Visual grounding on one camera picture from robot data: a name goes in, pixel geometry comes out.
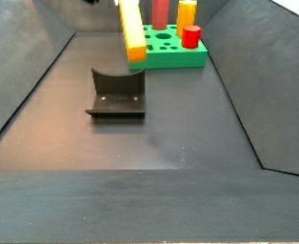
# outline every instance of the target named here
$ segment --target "hole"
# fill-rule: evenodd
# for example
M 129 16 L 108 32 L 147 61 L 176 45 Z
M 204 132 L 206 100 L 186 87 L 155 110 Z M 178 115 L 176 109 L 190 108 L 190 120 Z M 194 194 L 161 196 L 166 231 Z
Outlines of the hole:
M 172 36 L 171 36 L 171 34 L 160 33 L 160 34 L 156 35 L 156 38 L 166 40 L 166 39 L 171 39 Z
M 148 50 L 153 50 L 153 45 L 147 45 Z

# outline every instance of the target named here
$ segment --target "gray surface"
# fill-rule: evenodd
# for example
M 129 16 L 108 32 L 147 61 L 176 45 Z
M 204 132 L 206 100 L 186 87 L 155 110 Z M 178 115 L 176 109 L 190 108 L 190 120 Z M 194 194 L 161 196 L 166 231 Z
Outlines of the gray surface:
M 0 1 L 0 130 L 72 35 L 41 1 Z
M 121 45 L 77 35 L 3 134 L 0 243 L 299 241 L 299 177 L 259 168 L 211 62 L 148 71 L 143 124 L 84 113 Z
M 204 42 L 264 168 L 299 173 L 299 16 L 231 0 Z
M 230 0 L 200 0 L 198 23 L 204 26 Z M 43 0 L 77 32 L 121 32 L 119 9 L 113 0 L 91 5 L 84 0 Z M 178 0 L 171 0 L 170 23 L 176 22 Z M 151 24 L 151 0 L 141 1 L 145 24 Z
M 0 173 L 0 243 L 299 241 L 299 177 L 246 171 Z
M 123 36 L 77 34 L 0 141 L 0 170 L 258 168 L 215 69 L 147 71 L 145 120 L 95 121 L 92 68 L 127 73 Z

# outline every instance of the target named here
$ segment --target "toy blocks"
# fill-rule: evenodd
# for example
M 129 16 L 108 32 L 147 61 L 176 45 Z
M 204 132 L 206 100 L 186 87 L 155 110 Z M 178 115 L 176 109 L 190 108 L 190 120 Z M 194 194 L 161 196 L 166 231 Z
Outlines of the toy blocks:
M 196 49 L 186 49 L 176 35 L 176 25 L 168 25 L 166 30 L 153 30 L 152 25 L 144 25 L 144 31 L 147 59 L 128 62 L 131 70 L 204 67 L 207 49 L 202 40 Z
M 147 58 L 147 40 L 137 0 L 120 0 L 124 43 L 128 62 Z

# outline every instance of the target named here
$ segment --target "black plastic part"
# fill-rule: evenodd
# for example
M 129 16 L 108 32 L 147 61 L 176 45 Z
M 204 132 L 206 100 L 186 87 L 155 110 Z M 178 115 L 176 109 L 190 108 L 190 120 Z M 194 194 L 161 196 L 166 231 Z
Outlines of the black plastic part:
M 131 74 L 108 74 L 93 69 L 95 105 L 92 115 L 145 115 L 145 70 Z

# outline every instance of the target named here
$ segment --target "green block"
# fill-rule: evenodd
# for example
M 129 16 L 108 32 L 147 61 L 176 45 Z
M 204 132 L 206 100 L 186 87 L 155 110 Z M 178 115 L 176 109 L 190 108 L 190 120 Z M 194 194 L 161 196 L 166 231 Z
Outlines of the green block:
M 147 60 L 129 62 L 131 70 L 204 67 L 207 49 L 204 43 L 196 49 L 182 46 L 182 38 L 176 35 L 176 25 L 168 25 L 166 30 L 153 30 L 152 25 L 144 25 L 147 37 Z

